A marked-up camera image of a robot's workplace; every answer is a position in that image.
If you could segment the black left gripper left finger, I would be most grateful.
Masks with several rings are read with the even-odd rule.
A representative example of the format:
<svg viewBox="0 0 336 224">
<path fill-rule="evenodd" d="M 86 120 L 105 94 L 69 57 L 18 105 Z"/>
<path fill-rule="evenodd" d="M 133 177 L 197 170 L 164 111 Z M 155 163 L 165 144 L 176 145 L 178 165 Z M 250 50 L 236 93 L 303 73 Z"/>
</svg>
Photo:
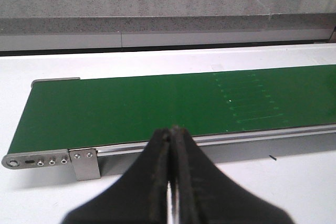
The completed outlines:
<svg viewBox="0 0 336 224">
<path fill-rule="evenodd" d="M 158 129 L 107 190 L 69 212 L 64 223 L 166 223 L 170 131 Z"/>
</svg>

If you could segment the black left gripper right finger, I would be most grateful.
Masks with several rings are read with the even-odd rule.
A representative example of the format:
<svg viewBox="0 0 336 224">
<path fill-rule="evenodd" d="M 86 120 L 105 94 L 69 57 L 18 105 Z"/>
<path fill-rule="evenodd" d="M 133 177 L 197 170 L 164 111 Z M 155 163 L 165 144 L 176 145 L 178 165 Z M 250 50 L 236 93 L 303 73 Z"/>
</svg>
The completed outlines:
<svg viewBox="0 0 336 224">
<path fill-rule="evenodd" d="M 187 129 L 171 129 L 170 166 L 174 223 L 293 222 L 222 173 Z"/>
</svg>

